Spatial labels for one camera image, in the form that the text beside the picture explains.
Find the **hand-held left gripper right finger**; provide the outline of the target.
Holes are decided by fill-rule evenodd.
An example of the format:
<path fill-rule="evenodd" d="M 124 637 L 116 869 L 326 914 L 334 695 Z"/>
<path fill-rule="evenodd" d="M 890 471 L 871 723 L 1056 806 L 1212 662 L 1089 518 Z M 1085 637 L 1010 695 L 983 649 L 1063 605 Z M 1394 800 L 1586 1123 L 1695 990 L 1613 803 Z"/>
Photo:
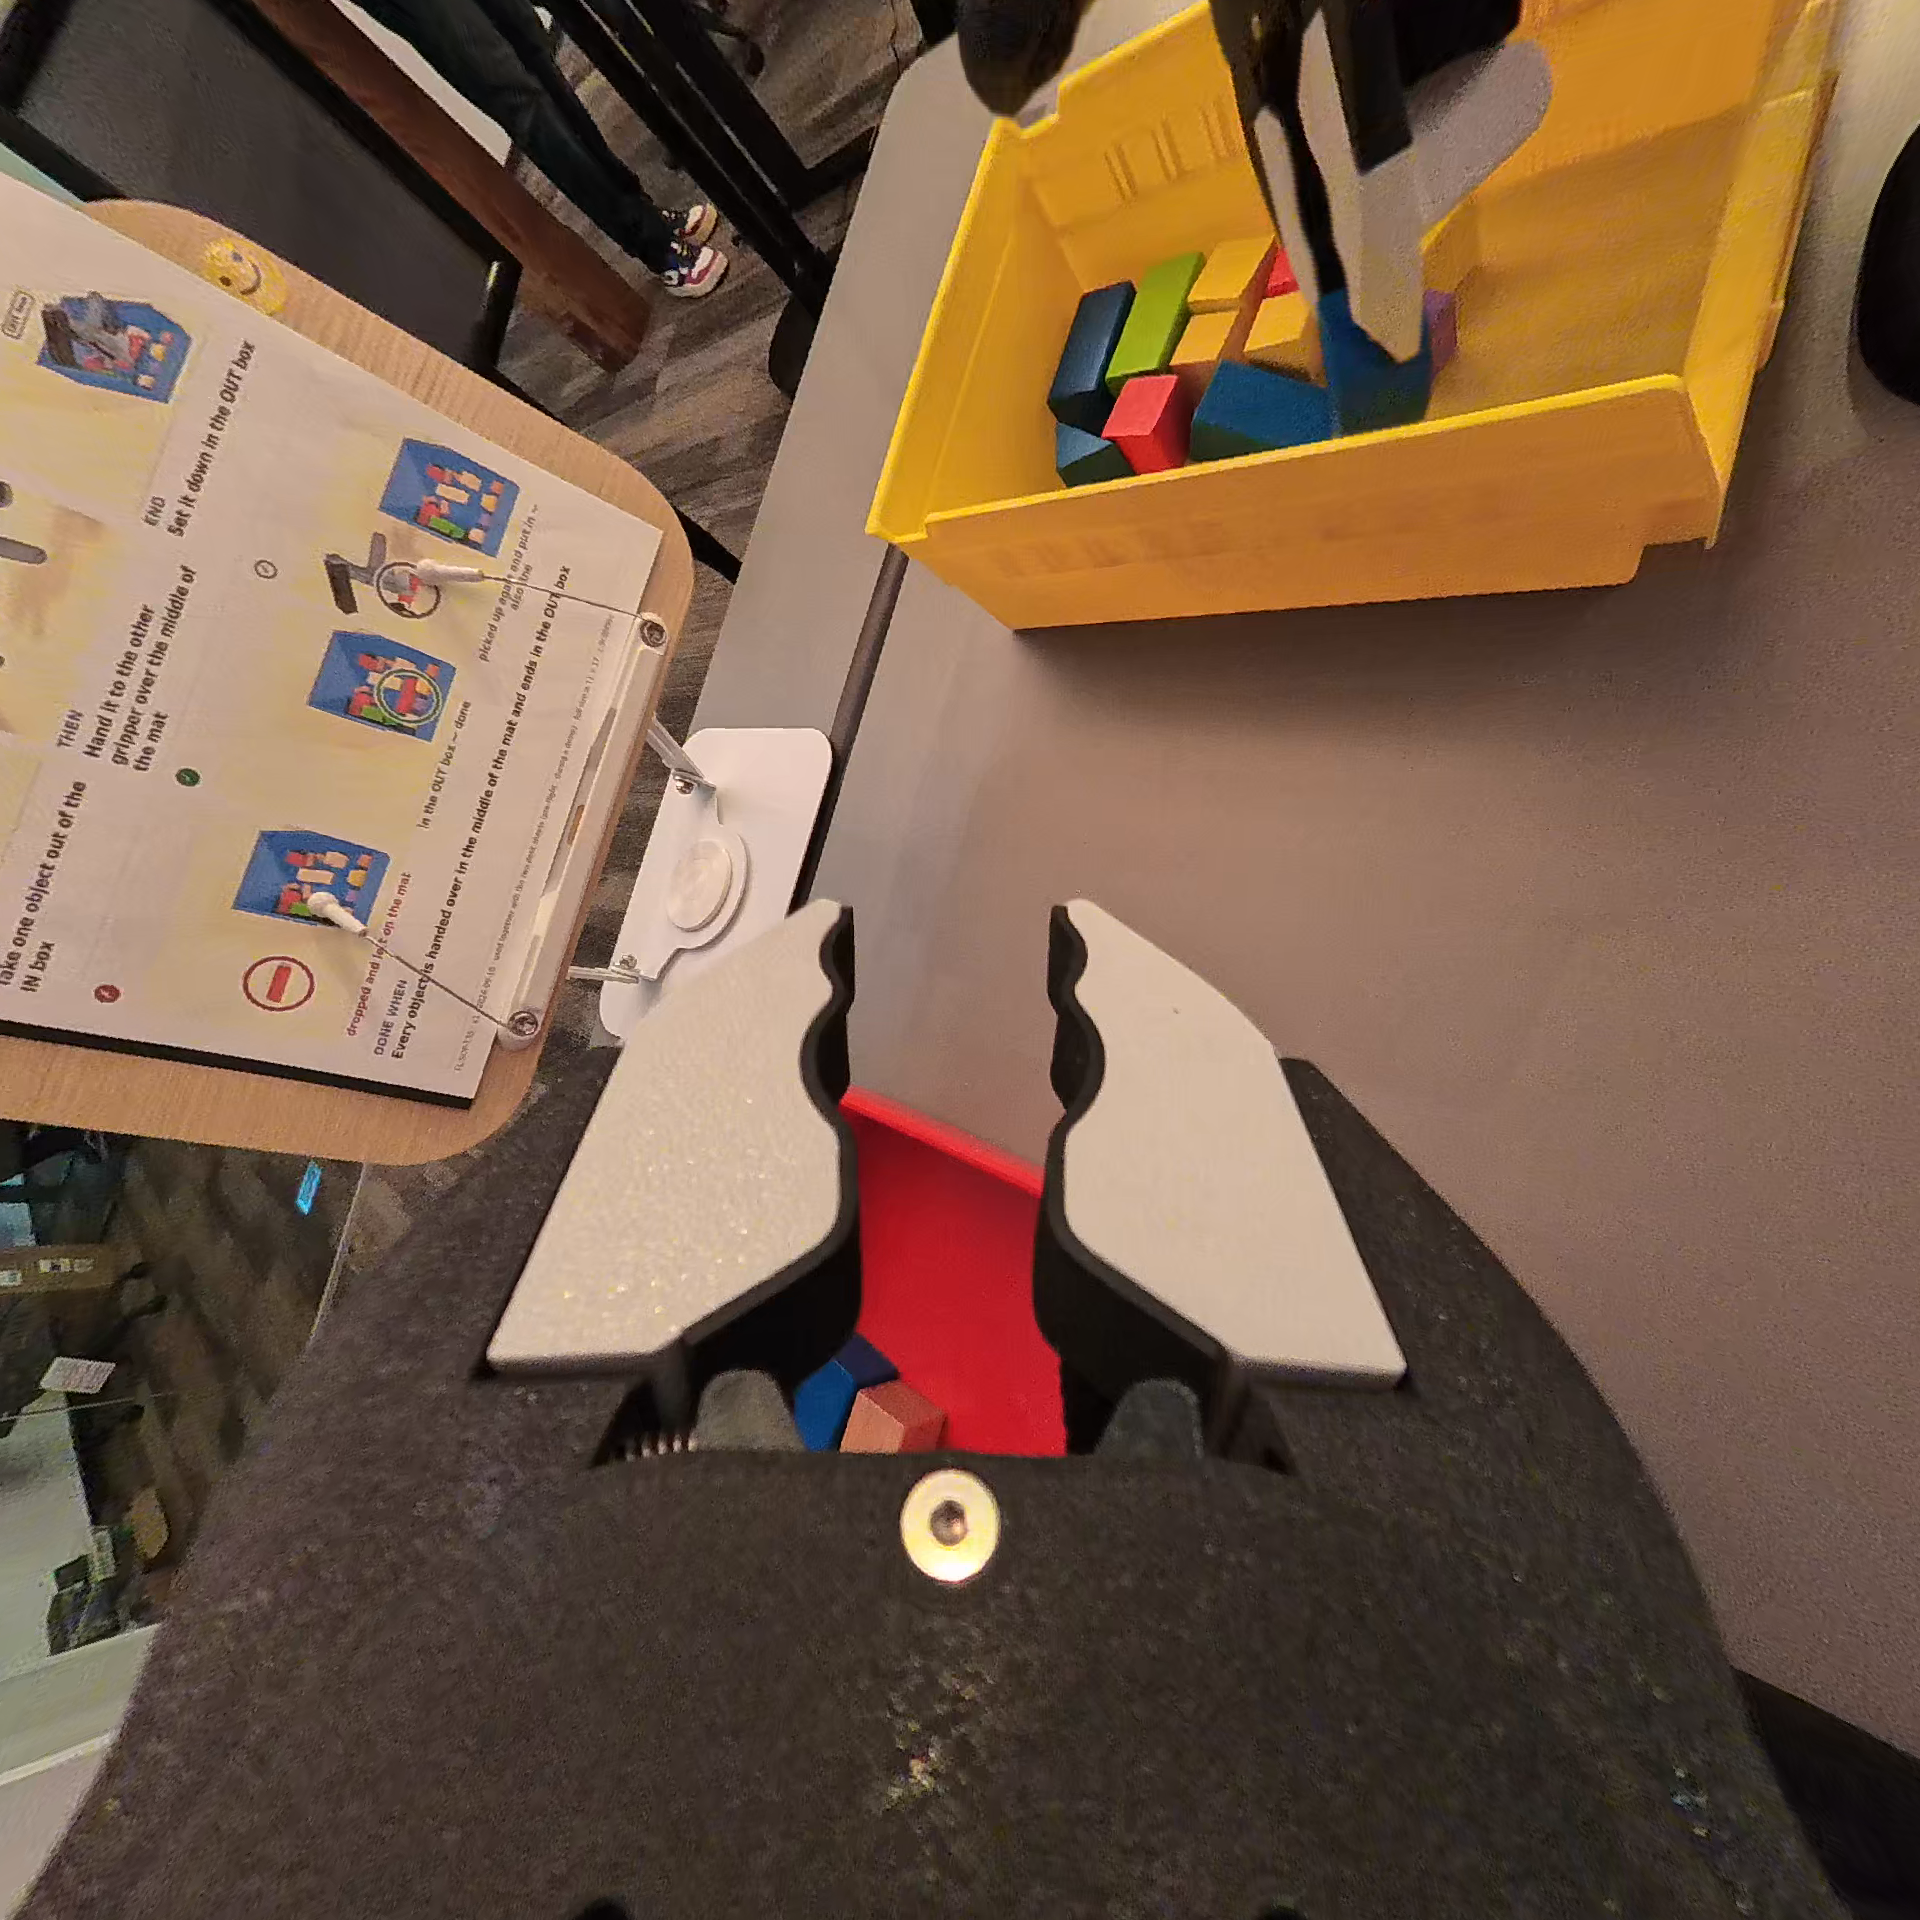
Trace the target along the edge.
<path fill-rule="evenodd" d="M 1394 1386 L 1407 1361 L 1279 1053 L 1092 899 L 1046 926 L 1036 1315 L 1089 1386 Z"/>

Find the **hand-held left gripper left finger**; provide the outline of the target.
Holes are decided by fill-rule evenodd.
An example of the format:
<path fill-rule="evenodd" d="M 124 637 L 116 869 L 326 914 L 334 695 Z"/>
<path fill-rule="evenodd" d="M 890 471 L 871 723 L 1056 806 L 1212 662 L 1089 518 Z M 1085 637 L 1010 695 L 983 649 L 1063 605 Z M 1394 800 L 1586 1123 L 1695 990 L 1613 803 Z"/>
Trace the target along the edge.
<path fill-rule="evenodd" d="M 854 919 L 812 899 L 639 1018 L 487 1344 L 498 1375 L 801 1379 L 857 1325 Z"/>

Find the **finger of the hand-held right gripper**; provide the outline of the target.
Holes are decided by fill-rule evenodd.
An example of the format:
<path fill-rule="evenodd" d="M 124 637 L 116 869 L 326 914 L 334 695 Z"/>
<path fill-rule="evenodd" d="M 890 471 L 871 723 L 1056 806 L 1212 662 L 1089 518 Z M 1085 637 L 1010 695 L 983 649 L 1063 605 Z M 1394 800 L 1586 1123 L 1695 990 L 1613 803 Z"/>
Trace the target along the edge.
<path fill-rule="evenodd" d="M 1328 191 L 1305 131 L 1282 112 L 1252 119 L 1252 158 L 1287 263 L 1310 304 L 1337 288 Z"/>
<path fill-rule="evenodd" d="M 1391 15 L 1308 15 L 1298 114 L 1326 183 L 1351 315 L 1406 361 L 1423 313 L 1423 227 Z"/>

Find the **blue wooden cylinder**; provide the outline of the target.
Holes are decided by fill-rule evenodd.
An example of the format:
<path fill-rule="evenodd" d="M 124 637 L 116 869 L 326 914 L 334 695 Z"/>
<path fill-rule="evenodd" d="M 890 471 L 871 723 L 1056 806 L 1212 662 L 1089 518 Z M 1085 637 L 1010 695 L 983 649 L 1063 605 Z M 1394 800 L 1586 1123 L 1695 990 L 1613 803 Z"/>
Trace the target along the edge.
<path fill-rule="evenodd" d="M 1353 320 L 1344 288 L 1318 294 L 1314 309 L 1337 430 L 1357 435 L 1423 419 L 1432 394 L 1428 315 L 1415 353 L 1400 361 Z"/>

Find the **red wooden cube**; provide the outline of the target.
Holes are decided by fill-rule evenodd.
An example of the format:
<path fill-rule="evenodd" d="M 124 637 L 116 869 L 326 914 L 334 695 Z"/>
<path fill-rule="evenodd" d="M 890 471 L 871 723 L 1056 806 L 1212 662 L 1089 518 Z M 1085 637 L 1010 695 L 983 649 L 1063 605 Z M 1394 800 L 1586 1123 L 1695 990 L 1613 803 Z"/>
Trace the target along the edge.
<path fill-rule="evenodd" d="M 1130 472 L 1154 474 L 1188 465 L 1192 401 L 1173 371 L 1129 377 L 1108 413 L 1102 439 L 1112 443 Z"/>

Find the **red plastic bin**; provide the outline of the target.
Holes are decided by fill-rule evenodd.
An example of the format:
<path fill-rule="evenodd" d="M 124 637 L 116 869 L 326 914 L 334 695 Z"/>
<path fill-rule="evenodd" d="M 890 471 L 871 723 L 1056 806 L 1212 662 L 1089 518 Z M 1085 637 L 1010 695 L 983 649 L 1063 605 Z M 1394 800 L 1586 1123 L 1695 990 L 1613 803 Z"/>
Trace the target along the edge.
<path fill-rule="evenodd" d="M 943 1414 L 949 1449 L 1063 1455 L 1056 1351 L 1032 1305 L 1039 1165 L 849 1087 L 857 1330 Z"/>

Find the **yellow plastic bin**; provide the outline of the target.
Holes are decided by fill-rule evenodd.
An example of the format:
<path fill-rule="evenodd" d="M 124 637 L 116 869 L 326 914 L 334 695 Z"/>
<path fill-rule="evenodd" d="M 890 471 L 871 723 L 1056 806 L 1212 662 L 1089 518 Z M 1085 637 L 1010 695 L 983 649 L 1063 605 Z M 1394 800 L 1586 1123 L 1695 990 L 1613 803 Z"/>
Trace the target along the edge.
<path fill-rule="evenodd" d="M 997 122 L 871 534 L 1017 627 L 1620 585 L 1717 536 L 1784 311 L 1840 3 L 1525 3 L 1538 131 L 1464 200 L 1423 423 L 1066 486 L 1045 389 L 1077 299 L 1252 237 L 1207 3 Z"/>

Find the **long green wooden block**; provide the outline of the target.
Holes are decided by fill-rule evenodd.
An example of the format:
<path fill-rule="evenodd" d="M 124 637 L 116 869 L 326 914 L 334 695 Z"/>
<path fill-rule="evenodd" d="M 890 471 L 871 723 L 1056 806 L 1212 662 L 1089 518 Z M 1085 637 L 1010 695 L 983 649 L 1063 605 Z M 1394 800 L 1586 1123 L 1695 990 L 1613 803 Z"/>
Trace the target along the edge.
<path fill-rule="evenodd" d="M 1202 248 L 1166 255 L 1136 282 L 1136 297 L 1105 366 L 1108 394 L 1136 377 L 1156 377 L 1168 369 L 1174 344 L 1188 322 L 1192 282 L 1204 269 Z"/>

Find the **long dark blue wooden block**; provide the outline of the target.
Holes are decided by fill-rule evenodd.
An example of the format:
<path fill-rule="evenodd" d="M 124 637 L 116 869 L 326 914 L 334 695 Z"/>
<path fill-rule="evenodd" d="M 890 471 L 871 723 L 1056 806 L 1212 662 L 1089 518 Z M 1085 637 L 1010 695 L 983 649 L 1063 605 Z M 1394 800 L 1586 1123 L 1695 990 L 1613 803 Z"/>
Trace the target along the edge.
<path fill-rule="evenodd" d="M 1046 408 L 1058 425 L 1103 435 L 1112 410 L 1108 366 L 1130 318 L 1136 286 L 1110 280 L 1078 297 L 1063 350 L 1046 383 Z"/>

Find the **small blue wooden block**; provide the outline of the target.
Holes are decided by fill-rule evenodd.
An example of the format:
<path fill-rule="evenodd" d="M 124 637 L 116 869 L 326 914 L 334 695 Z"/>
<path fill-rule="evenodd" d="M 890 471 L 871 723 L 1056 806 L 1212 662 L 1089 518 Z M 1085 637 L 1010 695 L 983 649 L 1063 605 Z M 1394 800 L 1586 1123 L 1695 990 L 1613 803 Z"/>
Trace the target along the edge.
<path fill-rule="evenodd" d="M 841 1449 L 860 1392 L 897 1379 L 896 1363 L 864 1335 L 852 1335 L 796 1390 L 790 1409 L 807 1451 Z"/>

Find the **white board stand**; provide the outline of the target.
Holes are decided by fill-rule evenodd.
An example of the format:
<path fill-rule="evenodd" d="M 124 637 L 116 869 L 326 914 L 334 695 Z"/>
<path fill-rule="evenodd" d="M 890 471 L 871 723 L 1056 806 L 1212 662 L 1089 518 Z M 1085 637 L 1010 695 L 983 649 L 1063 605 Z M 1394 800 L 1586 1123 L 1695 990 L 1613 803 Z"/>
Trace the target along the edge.
<path fill-rule="evenodd" d="M 665 624 L 648 609 L 614 615 L 613 637 L 613 706 L 582 773 L 561 791 L 557 847 L 535 863 L 533 946 L 496 1018 L 502 1048 L 527 1048 L 543 1033 L 565 976 L 599 984 L 599 1017 L 623 1040 L 660 998 L 786 919 L 824 803 L 831 742 L 817 729 L 708 727 L 680 742 L 650 720 L 639 734 L 637 722 L 653 713 Z M 561 968 L 637 747 L 660 761 L 668 781 L 613 962 Z"/>

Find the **printed instruction sheet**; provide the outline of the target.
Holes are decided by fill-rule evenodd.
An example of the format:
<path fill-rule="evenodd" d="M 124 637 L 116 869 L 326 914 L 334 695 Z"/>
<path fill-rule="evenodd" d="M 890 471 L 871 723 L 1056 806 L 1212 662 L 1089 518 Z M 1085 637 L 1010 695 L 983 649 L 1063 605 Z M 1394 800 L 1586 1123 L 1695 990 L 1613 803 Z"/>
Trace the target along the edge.
<path fill-rule="evenodd" d="M 4 1035 L 461 1110 L 662 534 L 4 179 Z"/>

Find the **white box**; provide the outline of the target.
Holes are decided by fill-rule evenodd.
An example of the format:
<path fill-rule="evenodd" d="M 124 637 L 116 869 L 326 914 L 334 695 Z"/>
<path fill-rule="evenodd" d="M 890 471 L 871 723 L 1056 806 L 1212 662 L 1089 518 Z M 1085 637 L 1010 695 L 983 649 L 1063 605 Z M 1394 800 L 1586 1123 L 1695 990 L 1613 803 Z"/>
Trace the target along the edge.
<path fill-rule="evenodd" d="M 60 1833 L 112 1750 L 154 1624 L 48 1654 L 1 1682 L 4 1847 Z"/>

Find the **person's dark navy shirt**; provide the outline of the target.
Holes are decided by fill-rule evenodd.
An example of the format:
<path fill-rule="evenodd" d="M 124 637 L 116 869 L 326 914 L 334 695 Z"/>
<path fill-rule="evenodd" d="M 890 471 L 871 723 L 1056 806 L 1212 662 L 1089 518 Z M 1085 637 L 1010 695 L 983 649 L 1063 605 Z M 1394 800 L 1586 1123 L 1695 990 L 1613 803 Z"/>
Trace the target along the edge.
<path fill-rule="evenodd" d="M 1917 1759 L 1800 1695 L 1735 1670 L 1746 1714 L 1852 1914 L 1917 1914 Z"/>

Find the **dark grey panel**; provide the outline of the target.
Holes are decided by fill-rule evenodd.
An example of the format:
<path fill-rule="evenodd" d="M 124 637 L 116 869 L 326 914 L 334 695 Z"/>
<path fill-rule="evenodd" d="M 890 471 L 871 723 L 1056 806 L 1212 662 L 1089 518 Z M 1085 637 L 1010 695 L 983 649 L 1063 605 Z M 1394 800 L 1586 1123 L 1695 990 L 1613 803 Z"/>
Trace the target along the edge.
<path fill-rule="evenodd" d="M 4 3 L 1 131 L 79 200 L 198 211 L 498 375 L 513 255 L 247 3 Z"/>

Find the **black desk frame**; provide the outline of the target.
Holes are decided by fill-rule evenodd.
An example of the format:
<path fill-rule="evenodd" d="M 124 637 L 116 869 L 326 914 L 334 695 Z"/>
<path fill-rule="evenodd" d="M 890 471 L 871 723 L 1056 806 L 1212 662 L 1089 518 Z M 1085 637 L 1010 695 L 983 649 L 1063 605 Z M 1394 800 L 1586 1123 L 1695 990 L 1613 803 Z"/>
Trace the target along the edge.
<path fill-rule="evenodd" d="M 874 130 L 852 135 L 824 160 L 807 161 L 718 48 L 736 24 L 705 3 L 552 1 L 545 8 L 775 272 L 788 294 L 788 313 L 821 318 L 831 259 L 801 227 L 799 214 L 864 177 Z"/>

